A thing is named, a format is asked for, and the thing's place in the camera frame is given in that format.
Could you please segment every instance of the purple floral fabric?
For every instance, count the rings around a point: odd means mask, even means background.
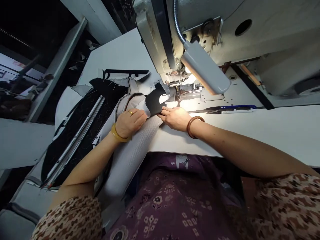
[[[240,239],[223,205],[237,200],[221,194],[210,158],[157,153],[145,163],[139,192],[105,239]]]

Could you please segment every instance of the black fabric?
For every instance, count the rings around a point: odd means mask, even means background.
[[[160,83],[155,85],[155,90],[153,90],[148,96],[146,96],[146,106],[150,111],[150,117],[161,113],[162,107],[167,106],[166,103],[159,103],[159,98],[161,95],[166,94],[166,91],[163,89]]]
[[[48,173],[58,161],[64,150],[70,144],[71,140],[80,129],[84,120],[92,110],[93,106],[100,97],[100,93],[92,89],[84,96],[84,101],[78,105],[66,123],[62,133],[49,146],[42,165],[41,181],[45,183]]]
[[[73,168],[92,150],[93,140],[97,137],[98,133],[109,118],[119,99],[128,92],[128,87],[118,85],[109,80],[102,81],[102,79],[100,79],[99,81],[98,79],[94,79],[90,81],[90,83],[94,86],[94,88],[99,86],[99,93],[103,93],[102,95],[105,97],[104,104],[97,113],[95,120],[91,124],[91,127],[88,129],[88,132],[81,141],[75,154],[72,156],[71,160],[56,178],[56,180],[52,184],[52,187],[60,186],[67,178],[67,176],[71,173]]]

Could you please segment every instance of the sleeve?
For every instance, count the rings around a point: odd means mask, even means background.
[[[101,239],[102,221],[97,198],[70,198],[50,210],[38,222],[31,240]]]
[[[258,239],[319,239],[320,178],[289,174],[257,182]]]

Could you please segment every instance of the bangle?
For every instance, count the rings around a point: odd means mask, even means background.
[[[190,121],[188,122],[188,125],[187,125],[187,133],[189,134],[189,136],[193,139],[198,139],[197,137],[193,136],[191,131],[190,131],[190,126],[191,126],[191,123],[195,120],[195,119],[200,119],[202,122],[205,122],[204,119],[200,116],[195,116],[193,118],[190,119]]]
[[[116,124],[115,123],[112,125],[111,132],[119,142],[128,142],[128,141],[131,140],[131,137],[122,138],[122,137],[119,136],[119,134],[116,131]]]

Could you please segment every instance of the sewing machine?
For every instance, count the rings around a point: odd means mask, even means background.
[[[256,75],[266,93],[285,99],[320,91],[320,1],[177,1],[183,38],[198,42],[225,73],[230,65],[258,59]],[[208,95],[183,64],[173,0],[135,0],[142,42],[163,83],[175,88],[168,101]],[[212,76],[210,82],[218,79]],[[223,94],[210,100],[221,100]]]

